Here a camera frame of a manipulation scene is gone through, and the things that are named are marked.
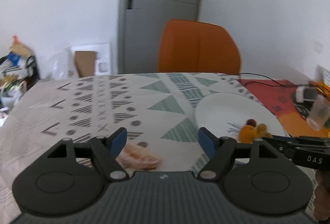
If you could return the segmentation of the person's right hand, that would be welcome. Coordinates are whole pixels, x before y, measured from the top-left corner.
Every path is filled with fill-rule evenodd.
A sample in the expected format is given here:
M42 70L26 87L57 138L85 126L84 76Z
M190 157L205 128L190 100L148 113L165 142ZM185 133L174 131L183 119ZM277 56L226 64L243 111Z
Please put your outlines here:
M314 218L318 221L325 221L329 219L330 203L329 203L329 174L316 172L316 181L318 186L315 189L314 204Z

